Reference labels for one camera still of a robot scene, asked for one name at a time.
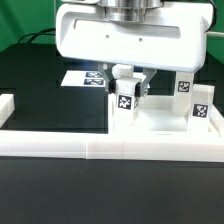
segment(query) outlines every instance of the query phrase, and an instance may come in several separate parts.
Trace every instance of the black mat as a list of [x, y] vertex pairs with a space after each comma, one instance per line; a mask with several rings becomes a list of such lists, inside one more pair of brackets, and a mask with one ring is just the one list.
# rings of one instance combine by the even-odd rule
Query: black mat
[[[1, 93], [16, 96], [5, 129], [106, 132], [104, 91], [59, 85], [66, 69], [94, 66], [53, 45], [0, 53]], [[222, 69], [210, 57], [195, 78], [216, 85], [223, 112]], [[172, 95], [173, 85], [172, 73], [159, 72], [150, 91]], [[223, 163], [0, 157], [2, 224], [223, 224], [223, 211]]]

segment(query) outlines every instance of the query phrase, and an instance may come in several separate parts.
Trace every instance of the white block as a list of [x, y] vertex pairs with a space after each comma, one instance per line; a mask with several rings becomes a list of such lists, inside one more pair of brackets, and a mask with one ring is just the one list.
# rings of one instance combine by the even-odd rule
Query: white block
[[188, 131], [208, 132], [214, 86], [194, 85], [188, 118]]
[[0, 155], [86, 158], [94, 135], [59, 132], [0, 131]]
[[134, 67], [131, 65], [117, 64], [112, 68], [112, 74], [115, 79], [120, 79], [123, 76], [133, 77]]
[[141, 79], [121, 77], [116, 81], [115, 121], [122, 125], [131, 125], [138, 115], [138, 98], [135, 87]]
[[224, 118], [213, 105], [211, 109], [211, 123], [219, 132], [219, 135], [224, 137]]
[[2, 127], [14, 110], [13, 94], [2, 94], [0, 96], [0, 127]]
[[172, 112], [186, 116], [189, 112], [194, 73], [177, 72]]
[[104, 135], [88, 142], [87, 159], [224, 161], [224, 139], [186, 133]]
[[105, 80], [99, 71], [68, 70], [61, 86], [105, 87]]

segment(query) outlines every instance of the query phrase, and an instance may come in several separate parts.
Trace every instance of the green background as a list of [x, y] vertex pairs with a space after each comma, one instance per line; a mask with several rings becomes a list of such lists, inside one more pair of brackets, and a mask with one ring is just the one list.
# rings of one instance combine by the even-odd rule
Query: green background
[[[224, 0], [214, 2], [218, 8], [218, 21], [212, 31], [224, 32]], [[0, 51], [15, 44], [25, 34], [50, 27], [55, 27], [54, 0], [0, 0]], [[44, 36], [36, 42], [54, 43], [55, 39]], [[224, 64], [224, 38], [208, 37], [207, 49]]]

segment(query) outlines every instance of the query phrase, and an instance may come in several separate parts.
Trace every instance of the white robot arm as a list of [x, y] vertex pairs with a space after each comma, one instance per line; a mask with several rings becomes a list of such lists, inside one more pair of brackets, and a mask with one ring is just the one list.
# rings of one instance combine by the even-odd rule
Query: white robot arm
[[[57, 14], [57, 47], [62, 56], [97, 61], [117, 109], [125, 99], [134, 116], [157, 69], [194, 73], [203, 66], [213, 13], [202, 3], [69, 0]], [[143, 67], [145, 79], [127, 72], [117, 79], [114, 64]]]

